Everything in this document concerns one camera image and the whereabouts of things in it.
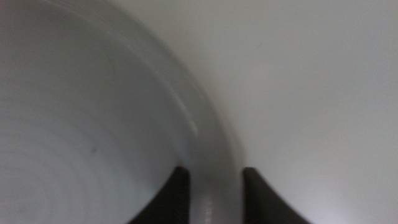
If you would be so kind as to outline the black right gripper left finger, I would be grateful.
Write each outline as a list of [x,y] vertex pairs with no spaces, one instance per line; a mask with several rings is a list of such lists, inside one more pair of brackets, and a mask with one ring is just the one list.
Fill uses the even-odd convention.
[[189,224],[190,173],[176,167],[156,196],[128,224]]

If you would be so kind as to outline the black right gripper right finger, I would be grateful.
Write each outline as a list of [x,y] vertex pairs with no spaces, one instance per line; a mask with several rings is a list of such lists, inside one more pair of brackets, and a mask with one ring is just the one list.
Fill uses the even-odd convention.
[[309,224],[253,167],[243,169],[245,224]]

